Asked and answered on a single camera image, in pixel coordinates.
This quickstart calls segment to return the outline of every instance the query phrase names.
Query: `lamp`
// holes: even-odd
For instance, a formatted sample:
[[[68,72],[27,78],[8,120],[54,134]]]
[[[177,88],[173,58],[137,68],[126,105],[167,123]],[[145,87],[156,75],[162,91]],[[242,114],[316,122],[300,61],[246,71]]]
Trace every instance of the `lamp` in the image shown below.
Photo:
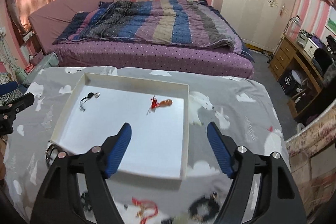
[[[278,50],[278,48],[279,48],[279,46],[280,46],[280,43],[281,43],[282,39],[284,38],[284,34],[288,31],[289,26],[291,25],[291,23],[294,23],[294,24],[295,24],[294,26],[291,26],[291,30],[292,30],[292,32],[296,32],[296,28],[299,27],[299,29],[298,29],[298,31],[297,31],[297,34],[299,33],[300,28],[301,28],[301,18],[300,18],[299,16],[292,17],[292,18],[288,21],[288,23],[287,23],[287,25],[286,25],[286,28],[285,28],[285,30],[283,31],[283,35],[281,36],[281,39],[280,39],[278,45],[276,46],[276,48],[275,48],[275,50],[274,50],[274,52],[273,52],[273,54],[272,54],[273,56],[274,56],[275,53],[277,52],[277,50]]]

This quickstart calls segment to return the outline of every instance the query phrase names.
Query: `electrical outlet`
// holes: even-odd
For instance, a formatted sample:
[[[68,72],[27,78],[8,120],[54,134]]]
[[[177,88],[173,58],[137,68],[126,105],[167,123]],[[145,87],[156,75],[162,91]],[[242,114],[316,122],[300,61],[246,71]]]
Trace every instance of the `electrical outlet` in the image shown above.
[[[6,35],[6,28],[5,27],[0,27],[0,31],[2,32],[2,35]]]
[[[31,38],[34,35],[34,33],[32,31],[30,31],[29,33],[27,33],[24,37],[23,37],[23,41],[26,43],[28,41],[29,38]]]

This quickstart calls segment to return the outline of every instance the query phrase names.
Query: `wooden desk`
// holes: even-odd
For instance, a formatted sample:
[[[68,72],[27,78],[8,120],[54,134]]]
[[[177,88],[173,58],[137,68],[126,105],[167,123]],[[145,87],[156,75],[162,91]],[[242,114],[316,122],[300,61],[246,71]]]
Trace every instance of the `wooden desk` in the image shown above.
[[[321,92],[323,88],[322,86],[323,77],[315,68],[315,66],[312,63],[312,59],[304,51],[304,49],[297,42],[293,41],[290,37],[284,35],[284,38],[280,43],[280,47],[278,48],[274,58],[269,64],[269,69],[272,72],[275,79],[278,81],[287,69],[291,69],[293,67],[298,66],[306,73],[307,77],[312,83],[315,89],[315,96],[309,102],[309,104],[299,113],[296,111],[294,101],[300,94],[293,96],[288,101],[287,103],[288,107],[291,111],[293,119],[295,120],[298,120],[300,116],[304,114],[305,110],[309,107],[309,105],[315,100],[315,98]]]

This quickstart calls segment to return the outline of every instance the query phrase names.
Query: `gray carpet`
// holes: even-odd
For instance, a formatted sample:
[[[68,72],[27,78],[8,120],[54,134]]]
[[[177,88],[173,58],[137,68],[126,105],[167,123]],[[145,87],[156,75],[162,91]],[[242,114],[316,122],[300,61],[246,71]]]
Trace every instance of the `gray carpet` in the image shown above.
[[[279,122],[282,127],[284,139],[288,139],[296,134],[296,125],[287,106],[289,97],[285,95],[280,84],[275,80],[268,69],[268,58],[257,52],[251,51],[255,60],[253,80],[263,84],[268,91],[273,102],[273,106],[278,114]]]

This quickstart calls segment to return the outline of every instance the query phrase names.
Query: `white tray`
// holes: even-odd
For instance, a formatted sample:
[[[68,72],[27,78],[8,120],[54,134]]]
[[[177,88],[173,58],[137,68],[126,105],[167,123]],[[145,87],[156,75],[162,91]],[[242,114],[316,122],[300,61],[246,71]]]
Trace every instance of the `white tray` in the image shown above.
[[[80,111],[80,100],[100,92]],[[169,107],[147,114],[151,98],[172,99]],[[125,122],[132,139],[118,171],[183,179],[188,165],[189,86],[156,80],[85,73],[67,100],[51,141],[71,154],[86,153],[116,135]]]

